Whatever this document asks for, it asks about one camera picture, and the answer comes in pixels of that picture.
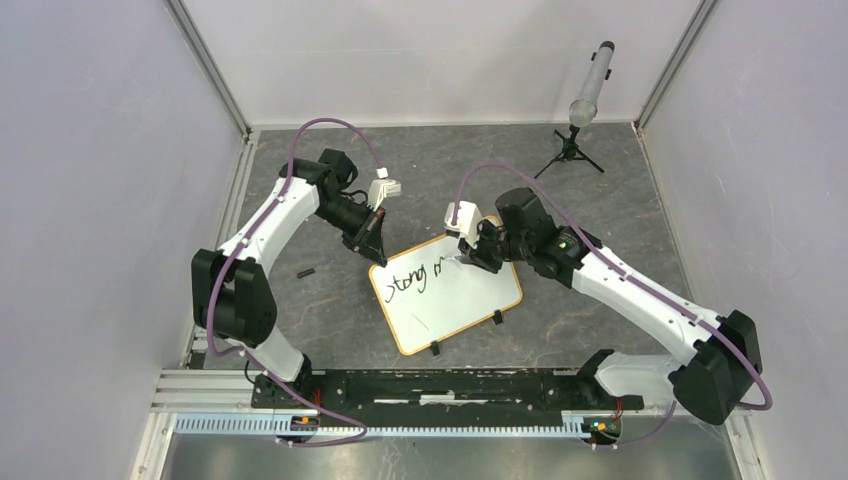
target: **tripod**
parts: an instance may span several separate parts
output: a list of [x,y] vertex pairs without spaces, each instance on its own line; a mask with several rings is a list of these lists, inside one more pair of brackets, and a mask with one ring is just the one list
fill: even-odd
[[554,130],[554,133],[562,139],[562,150],[557,154],[556,157],[552,158],[551,161],[549,161],[548,164],[545,165],[545,167],[539,171],[539,173],[534,175],[533,178],[539,178],[539,175],[544,173],[545,170],[548,169],[548,167],[554,164],[554,162],[570,162],[573,160],[586,160],[587,162],[591,163],[593,167],[597,168],[599,172],[604,173],[604,169],[601,168],[600,165],[595,163],[594,160],[589,158],[588,155],[583,153],[583,151],[580,150],[580,146],[577,145],[577,133],[580,131],[580,129],[578,127],[575,127],[574,125],[571,125],[568,127],[568,130],[571,132],[571,135],[568,138],[565,138],[563,134],[559,133],[559,130]]

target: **robotic arm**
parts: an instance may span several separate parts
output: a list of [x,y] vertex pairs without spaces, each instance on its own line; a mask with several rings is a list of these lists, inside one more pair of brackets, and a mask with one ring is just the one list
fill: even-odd
[[586,233],[593,246],[624,271],[613,271],[591,253],[574,230],[554,224],[529,188],[501,195],[496,207],[503,226],[482,219],[476,205],[461,202],[458,221],[454,204],[445,217],[447,233],[458,237],[463,261],[489,272],[503,262],[525,261],[541,276],[589,295],[610,306],[659,341],[670,356],[627,356],[599,352],[595,378],[610,395],[672,395],[698,418],[721,424],[751,387],[753,380],[730,351],[696,321],[649,294],[637,283],[670,298],[728,337],[758,371],[762,371],[756,328],[738,311],[722,317],[666,290],[618,258],[600,240]]
[[[343,190],[358,175],[353,162],[337,150],[324,150],[318,162],[295,159],[291,185],[280,197],[287,165],[280,171],[271,194],[247,224],[218,251],[203,250],[191,262],[195,324],[205,328],[210,294],[227,257],[244,245],[230,268],[215,305],[215,334],[246,348],[254,358],[284,381],[296,381],[308,358],[291,346],[275,328],[277,305],[268,285],[268,274],[280,251],[297,228],[313,213],[342,231],[348,249],[379,265],[386,265],[382,228],[386,197],[400,195],[400,184],[386,178],[385,169],[371,185],[371,203],[357,203]],[[281,202],[267,216],[272,202]],[[249,241],[248,230],[258,228]]]

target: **gray cylinder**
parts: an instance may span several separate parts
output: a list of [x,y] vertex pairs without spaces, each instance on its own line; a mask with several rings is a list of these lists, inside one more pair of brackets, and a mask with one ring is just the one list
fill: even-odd
[[598,96],[601,94],[601,87],[604,86],[614,50],[615,44],[609,40],[598,47],[589,75],[583,82],[583,88],[580,89],[580,95],[568,108],[568,121],[577,128],[589,125],[598,114]]

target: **white cable connector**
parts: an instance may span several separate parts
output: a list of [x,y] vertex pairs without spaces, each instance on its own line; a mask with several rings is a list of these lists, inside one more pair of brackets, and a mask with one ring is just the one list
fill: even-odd
[[445,212],[445,230],[457,232],[459,238],[464,238],[471,248],[477,247],[477,225],[483,220],[483,214],[477,205],[471,202],[459,202],[459,213],[456,223],[453,223],[454,202],[448,204]]
[[385,178],[388,175],[385,168],[378,169],[377,175],[383,175],[383,177],[372,181],[371,188],[368,190],[368,203],[375,210],[383,203],[383,200],[390,197],[399,197],[401,194],[400,182]]

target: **white wall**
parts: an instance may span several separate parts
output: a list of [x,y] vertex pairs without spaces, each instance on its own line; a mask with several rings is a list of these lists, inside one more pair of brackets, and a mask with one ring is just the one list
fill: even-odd
[[3,2],[0,72],[0,477],[126,478],[240,139],[160,1]]
[[844,478],[848,4],[720,2],[648,154],[697,300],[759,329],[774,478]]
[[636,118],[698,0],[187,0],[248,121],[562,121],[604,40]]

